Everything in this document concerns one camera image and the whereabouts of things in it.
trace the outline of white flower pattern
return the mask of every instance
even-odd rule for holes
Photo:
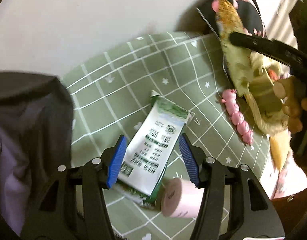
[[[193,45],[195,48],[197,47],[197,41],[196,40],[193,40],[192,42],[191,42],[191,45]]]
[[[169,84],[168,78],[163,78],[162,83],[165,85]]]
[[[142,240],[151,240],[151,234],[147,233],[145,236],[141,238]]]
[[[138,122],[137,125],[134,126],[134,129],[138,131],[141,126],[142,126],[142,122]]]

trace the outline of black tongs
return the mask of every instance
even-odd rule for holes
[[[227,167],[213,157],[206,157],[186,134],[180,136],[179,146],[191,182],[204,188],[189,240],[284,239],[279,216],[249,166]],[[103,197],[103,189],[109,188],[111,160],[117,152],[124,155],[126,148],[126,139],[121,136],[115,147],[103,152],[101,159],[55,171],[30,208],[21,239],[127,240],[114,234]],[[77,212],[77,185],[82,186],[83,215]],[[230,213],[228,231],[220,235],[225,185],[231,186]]]
[[[305,53],[277,40],[271,41],[242,33],[232,33],[229,40],[235,46],[251,49],[289,66],[290,74],[297,80],[297,83],[294,83],[297,99],[301,101],[307,97],[307,55]],[[301,115],[301,122],[303,130],[293,134],[290,141],[292,150],[298,156],[302,156],[307,147],[306,111],[303,111]]]

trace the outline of human hand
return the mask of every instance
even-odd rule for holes
[[[295,97],[294,87],[295,77],[281,79],[274,84],[274,93],[280,98],[287,98],[283,106],[283,111],[289,116],[288,129],[291,133],[300,132],[303,129],[303,124],[300,121],[300,115],[303,110],[307,111],[307,98],[304,98],[301,103]],[[307,150],[302,157],[294,155],[296,164],[302,168],[307,176]]]

